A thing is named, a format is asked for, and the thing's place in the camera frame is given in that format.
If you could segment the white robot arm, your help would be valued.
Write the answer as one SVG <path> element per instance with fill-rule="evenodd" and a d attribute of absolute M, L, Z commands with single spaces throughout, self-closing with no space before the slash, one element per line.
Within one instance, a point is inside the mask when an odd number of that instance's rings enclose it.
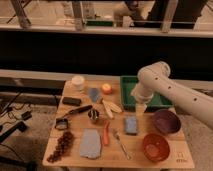
<path fill-rule="evenodd" d="M 170 66 L 163 61 L 141 68 L 131 95 L 138 103 L 147 104 L 157 92 L 213 129 L 213 97 L 176 83 L 170 73 Z"/>

